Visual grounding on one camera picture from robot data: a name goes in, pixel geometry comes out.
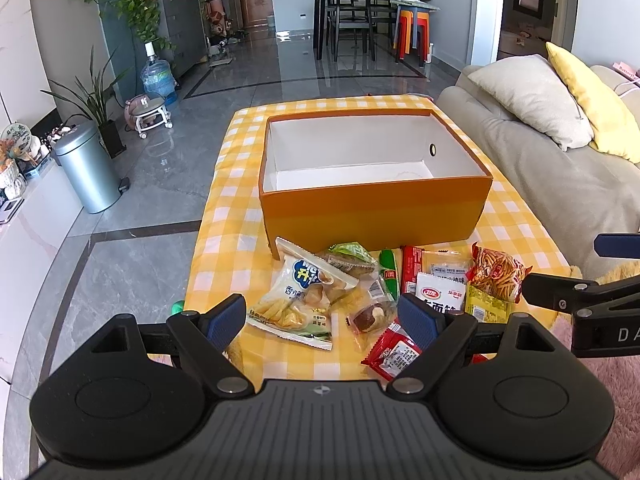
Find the small stool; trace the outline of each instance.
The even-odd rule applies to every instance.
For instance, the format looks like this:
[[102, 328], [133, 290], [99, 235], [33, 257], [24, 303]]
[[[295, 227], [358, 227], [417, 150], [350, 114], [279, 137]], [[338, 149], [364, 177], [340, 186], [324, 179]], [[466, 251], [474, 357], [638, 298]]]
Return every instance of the small stool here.
[[[423, 66], [429, 55], [429, 13], [418, 12], [417, 15], [417, 27], [414, 27], [414, 30], [418, 33], [420, 41], [418, 44], [418, 38], [414, 38], [414, 48], [419, 47], [420, 66]], [[410, 10], [401, 10], [398, 22], [399, 30], [396, 34], [398, 42], [394, 44], [394, 48], [396, 49], [396, 62], [404, 59], [404, 54], [408, 54], [410, 51], [413, 13]]]
[[[140, 139], [146, 139], [146, 131], [159, 126], [160, 124], [164, 124], [165, 128], [173, 128], [173, 123], [169, 120], [171, 119], [171, 114], [167, 111], [164, 106], [166, 100], [160, 94], [150, 94], [145, 98], [142, 98], [142, 101], [138, 106], [133, 108], [131, 111], [131, 115], [136, 118], [136, 131], [140, 136]], [[160, 115], [162, 117], [161, 121], [155, 121], [155, 117], [151, 117], [153, 115]], [[152, 124], [146, 124], [144, 121], [145, 118], [149, 118], [153, 120]]]

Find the yellow checkered tablecloth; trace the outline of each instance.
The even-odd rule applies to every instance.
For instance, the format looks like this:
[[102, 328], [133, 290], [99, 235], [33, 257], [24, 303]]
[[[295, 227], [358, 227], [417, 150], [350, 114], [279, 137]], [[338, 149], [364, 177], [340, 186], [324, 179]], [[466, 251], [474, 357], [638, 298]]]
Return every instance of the yellow checkered tablecloth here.
[[[236, 112], [216, 163], [191, 264], [185, 308], [206, 312], [233, 292], [244, 295], [251, 306], [270, 290], [272, 279], [279, 272], [282, 264], [271, 257], [258, 198], [267, 118], [300, 110], [358, 108], [436, 107], [425, 98], [404, 95], [299, 101]], [[513, 186], [469, 137], [448, 118], [447, 122], [493, 173], [494, 183], [471, 238], [432, 248], [462, 252], [478, 242], [512, 254], [527, 267], [533, 266], [536, 272], [568, 276], [570, 269], [564, 256]], [[555, 317], [551, 311], [526, 305], [524, 300], [518, 309], [529, 310], [546, 326]], [[326, 351], [246, 325], [240, 335], [245, 375], [257, 388], [263, 378], [370, 378], [371, 372], [360, 364], [365, 352], [346, 326], [344, 313], [332, 313], [332, 330], [334, 348]]]

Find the orange box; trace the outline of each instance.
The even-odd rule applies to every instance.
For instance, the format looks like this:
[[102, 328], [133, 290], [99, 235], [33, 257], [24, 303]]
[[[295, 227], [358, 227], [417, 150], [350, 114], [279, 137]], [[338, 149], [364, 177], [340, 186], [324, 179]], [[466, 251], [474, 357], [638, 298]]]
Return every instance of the orange box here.
[[266, 125], [260, 203], [276, 237], [313, 253], [465, 240], [493, 177], [437, 110], [331, 110]]

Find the white pillow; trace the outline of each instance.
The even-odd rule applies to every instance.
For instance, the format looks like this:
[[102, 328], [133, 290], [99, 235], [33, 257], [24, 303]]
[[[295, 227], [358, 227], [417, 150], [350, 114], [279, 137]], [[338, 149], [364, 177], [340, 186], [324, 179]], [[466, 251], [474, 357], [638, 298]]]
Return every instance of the white pillow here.
[[513, 56], [491, 63], [468, 78], [502, 106], [565, 152], [593, 140], [593, 129], [569, 90], [546, 59]]

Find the orange snack bag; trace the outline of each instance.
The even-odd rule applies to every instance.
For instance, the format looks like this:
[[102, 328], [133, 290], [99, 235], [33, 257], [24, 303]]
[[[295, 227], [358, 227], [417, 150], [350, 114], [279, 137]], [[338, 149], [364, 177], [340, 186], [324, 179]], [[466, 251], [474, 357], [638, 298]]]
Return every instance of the orange snack bag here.
[[473, 266], [466, 274], [469, 285], [498, 298], [518, 303], [522, 280], [531, 272], [513, 256], [502, 251], [485, 249], [473, 244]]

